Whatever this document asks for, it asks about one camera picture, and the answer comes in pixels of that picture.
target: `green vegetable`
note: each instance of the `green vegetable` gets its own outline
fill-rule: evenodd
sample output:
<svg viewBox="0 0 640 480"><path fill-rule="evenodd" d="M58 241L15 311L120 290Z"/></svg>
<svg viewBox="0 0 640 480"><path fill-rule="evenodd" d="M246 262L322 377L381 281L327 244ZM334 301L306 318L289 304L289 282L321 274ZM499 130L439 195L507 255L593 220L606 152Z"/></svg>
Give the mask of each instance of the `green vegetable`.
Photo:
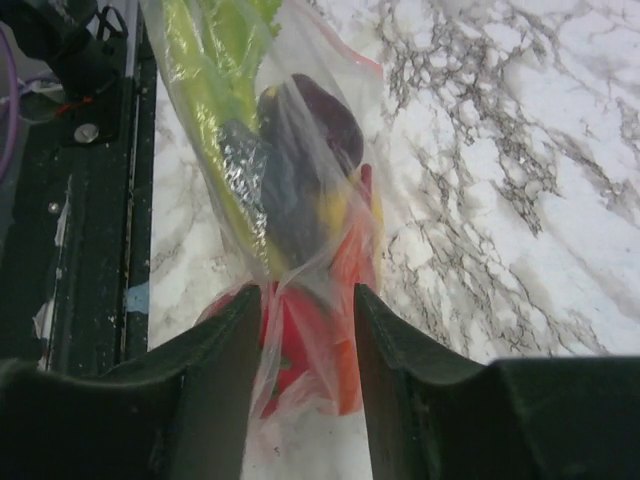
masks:
<svg viewBox="0 0 640 480"><path fill-rule="evenodd" d="M189 7L194 3L190 0L162 0L168 75L186 110L181 117L187 133L206 160L234 235L276 275L286 265L239 205L225 178L218 137L220 126L228 120L239 120L252 131L258 129L255 76L269 42L277 35L273 19L281 1L195 0L200 9L196 13Z"/></svg>

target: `screw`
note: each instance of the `screw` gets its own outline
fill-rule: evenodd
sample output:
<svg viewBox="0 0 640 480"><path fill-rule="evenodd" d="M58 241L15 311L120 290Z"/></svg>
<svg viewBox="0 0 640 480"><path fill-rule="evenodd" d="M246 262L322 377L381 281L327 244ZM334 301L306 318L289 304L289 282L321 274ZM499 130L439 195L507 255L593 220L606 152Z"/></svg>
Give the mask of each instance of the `screw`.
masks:
<svg viewBox="0 0 640 480"><path fill-rule="evenodd" d="M73 138L78 143L91 143L98 138L99 133L100 129L98 129L96 125L93 123L85 123L76 128Z"/></svg>

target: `clear plastic bag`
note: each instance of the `clear plastic bag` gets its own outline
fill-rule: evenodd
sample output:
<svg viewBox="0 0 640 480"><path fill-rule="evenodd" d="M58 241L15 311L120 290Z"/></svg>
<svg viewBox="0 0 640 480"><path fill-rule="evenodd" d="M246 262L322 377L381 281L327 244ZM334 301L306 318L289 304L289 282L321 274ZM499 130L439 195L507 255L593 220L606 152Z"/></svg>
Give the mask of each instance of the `clear plastic bag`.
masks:
<svg viewBox="0 0 640 480"><path fill-rule="evenodd" d="M353 286L380 286L382 208L364 126L381 68L303 0L142 7L214 211L263 291L250 429L309 408L357 412Z"/></svg>

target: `white marble surface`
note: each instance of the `white marble surface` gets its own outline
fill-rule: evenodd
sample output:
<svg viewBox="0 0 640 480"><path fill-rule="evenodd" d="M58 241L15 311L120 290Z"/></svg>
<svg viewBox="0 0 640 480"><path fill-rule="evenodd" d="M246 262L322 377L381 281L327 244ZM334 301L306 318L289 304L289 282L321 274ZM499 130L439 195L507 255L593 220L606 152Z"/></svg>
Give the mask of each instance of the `white marble surface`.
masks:
<svg viewBox="0 0 640 480"><path fill-rule="evenodd" d="M372 140L395 175L394 310L482 362L639 353L640 3L313 3L384 67ZM238 271L162 88L157 125L151 346ZM364 452L291 478L367 478L349 470L366 470Z"/></svg>

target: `purple cable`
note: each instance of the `purple cable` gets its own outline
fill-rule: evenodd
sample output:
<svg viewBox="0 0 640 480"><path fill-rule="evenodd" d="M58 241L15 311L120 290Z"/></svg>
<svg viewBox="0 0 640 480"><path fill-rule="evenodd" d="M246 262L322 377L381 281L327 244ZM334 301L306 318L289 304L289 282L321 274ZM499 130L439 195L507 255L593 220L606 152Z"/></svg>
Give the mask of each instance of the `purple cable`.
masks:
<svg viewBox="0 0 640 480"><path fill-rule="evenodd" d="M9 128L7 130L7 143L4 145L4 152L0 160L0 183L4 180L11 158L16 148L18 138L18 111L20 108L20 93L18 88L18 70L16 62L11 52L9 40L2 28L0 28L0 43L2 43L7 56L7 71L9 72Z"/></svg>

